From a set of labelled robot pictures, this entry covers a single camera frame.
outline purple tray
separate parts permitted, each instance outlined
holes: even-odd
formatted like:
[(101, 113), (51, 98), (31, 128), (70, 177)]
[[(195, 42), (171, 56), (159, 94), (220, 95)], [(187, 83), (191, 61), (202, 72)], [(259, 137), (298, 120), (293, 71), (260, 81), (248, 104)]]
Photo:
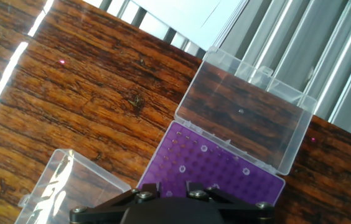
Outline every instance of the purple tray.
[(138, 187), (162, 183), (163, 195), (185, 197), (185, 181), (217, 187), (248, 203), (275, 204), (285, 181), (173, 121)]

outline clear plastic box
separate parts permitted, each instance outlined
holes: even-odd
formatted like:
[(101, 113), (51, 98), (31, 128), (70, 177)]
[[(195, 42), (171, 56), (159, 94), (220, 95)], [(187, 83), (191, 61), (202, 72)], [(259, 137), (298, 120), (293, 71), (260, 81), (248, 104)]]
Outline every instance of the clear plastic box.
[(32, 193), (19, 202), (15, 224), (68, 224), (72, 208), (95, 207), (130, 189), (74, 150), (57, 149)]
[(175, 120), (272, 174), (287, 175), (317, 101), (212, 47)]

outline clear plastic lid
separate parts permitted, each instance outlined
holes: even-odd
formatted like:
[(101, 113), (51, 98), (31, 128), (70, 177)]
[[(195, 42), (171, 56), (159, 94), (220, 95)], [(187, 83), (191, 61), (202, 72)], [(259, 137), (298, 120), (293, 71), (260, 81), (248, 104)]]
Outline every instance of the clear plastic lid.
[(131, 189), (119, 178), (71, 149), (57, 149), (23, 207), (15, 224), (69, 224), (69, 211), (95, 207)]
[(175, 120), (272, 173), (287, 175), (317, 101), (271, 74), (212, 47)]

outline screw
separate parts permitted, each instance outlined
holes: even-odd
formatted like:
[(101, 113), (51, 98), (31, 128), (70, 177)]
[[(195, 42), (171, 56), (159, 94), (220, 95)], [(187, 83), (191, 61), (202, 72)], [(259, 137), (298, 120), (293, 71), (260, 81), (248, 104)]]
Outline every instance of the screw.
[(147, 198), (150, 198), (152, 197), (152, 193), (150, 192), (141, 192), (139, 194), (137, 194), (137, 196), (141, 199), (147, 199)]
[(265, 208), (269, 208), (269, 207), (272, 207), (272, 205), (268, 202), (258, 202), (256, 204), (256, 206), (260, 209), (265, 209)]
[(201, 198), (206, 196), (206, 192), (204, 192), (203, 190), (195, 190), (195, 191), (189, 192), (189, 196), (193, 198)]
[(82, 213), (85, 212), (85, 210), (87, 210), (87, 207), (84, 206), (77, 206), (74, 209), (72, 209), (73, 213)]

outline wood grain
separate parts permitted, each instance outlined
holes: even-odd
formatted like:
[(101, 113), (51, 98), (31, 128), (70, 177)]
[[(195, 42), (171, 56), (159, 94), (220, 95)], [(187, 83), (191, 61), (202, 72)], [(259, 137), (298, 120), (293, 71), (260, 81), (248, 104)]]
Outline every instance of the wood grain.
[[(0, 96), (0, 223), (56, 148), (135, 186), (201, 63), (80, 0), (55, 0), (29, 37), (44, 6), (0, 0), (0, 80), (29, 43)], [(351, 223), (351, 134), (314, 117), (285, 179), (278, 223)]]

